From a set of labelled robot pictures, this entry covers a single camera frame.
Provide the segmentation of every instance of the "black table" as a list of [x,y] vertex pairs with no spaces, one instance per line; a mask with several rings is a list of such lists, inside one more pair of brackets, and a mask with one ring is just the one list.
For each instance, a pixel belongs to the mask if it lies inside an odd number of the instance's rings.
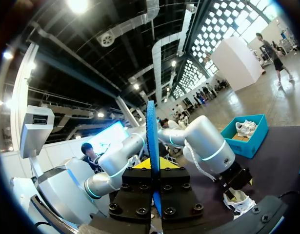
[[[250,169],[253,185],[245,186],[243,191],[256,203],[266,195],[279,196],[290,190],[300,191],[300,126],[269,127],[254,157],[248,159],[236,155],[236,161]],[[193,163],[185,167],[191,175],[192,188],[204,205],[204,217],[232,220],[233,214],[224,205],[222,192],[216,184],[202,175]]]

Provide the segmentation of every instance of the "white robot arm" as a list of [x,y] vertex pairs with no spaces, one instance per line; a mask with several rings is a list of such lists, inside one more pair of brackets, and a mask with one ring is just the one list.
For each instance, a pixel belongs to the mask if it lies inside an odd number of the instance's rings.
[[[221,176],[229,178],[240,174],[240,166],[233,166],[235,155],[221,134],[206,116],[200,116],[189,124],[185,130],[160,129],[158,137],[166,144],[182,146],[183,153],[189,161],[206,163],[209,169]],[[120,188],[121,175],[131,166],[128,159],[137,153],[145,144],[146,129],[140,127],[137,132],[124,140],[120,145],[109,149],[100,159],[99,164],[105,173],[99,173],[85,181],[85,189],[92,198],[99,198]],[[226,175],[228,169],[235,168],[236,172]],[[212,180],[215,178],[204,173]]]

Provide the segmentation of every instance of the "man walking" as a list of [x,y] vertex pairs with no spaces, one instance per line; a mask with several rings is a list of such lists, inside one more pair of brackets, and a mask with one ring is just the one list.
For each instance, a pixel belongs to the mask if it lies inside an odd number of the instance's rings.
[[278,52],[276,50],[276,48],[274,48],[269,42],[267,42],[266,40],[263,39],[262,34],[260,33],[256,33],[257,39],[260,40],[266,48],[266,51],[268,52],[268,54],[271,56],[272,60],[273,60],[273,64],[276,68],[276,72],[278,75],[278,87],[280,88],[282,86],[281,83],[281,74],[280,71],[282,71],[283,69],[288,73],[289,75],[289,81],[293,80],[293,76],[292,74],[289,72],[289,70],[283,65],[283,63],[281,62],[281,60],[278,57]]

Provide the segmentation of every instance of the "black shorts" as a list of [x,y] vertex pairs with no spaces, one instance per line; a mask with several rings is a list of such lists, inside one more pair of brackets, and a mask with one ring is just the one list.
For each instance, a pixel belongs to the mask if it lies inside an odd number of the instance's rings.
[[282,71],[283,70],[283,63],[279,58],[276,58],[273,60],[273,64],[275,65],[276,71]]

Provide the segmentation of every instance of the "robotic arm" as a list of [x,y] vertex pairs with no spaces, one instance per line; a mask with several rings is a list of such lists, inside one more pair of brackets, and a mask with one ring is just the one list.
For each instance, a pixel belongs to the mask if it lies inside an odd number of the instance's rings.
[[[194,162],[206,163],[209,169],[219,174],[224,181],[225,190],[231,187],[239,190],[252,179],[248,169],[243,169],[235,162],[235,155],[221,134],[206,116],[200,116],[189,124],[185,130],[160,129],[158,137],[166,144],[181,146],[184,156]],[[99,164],[105,173],[98,173],[85,181],[87,193],[95,199],[118,190],[122,184],[122,174],[130,165],[128,159],[144,147],[146,142],[145,127],[138,128],[121,144],[111,147],[100,159]],[[199,169],[213,181],[216,179]]]

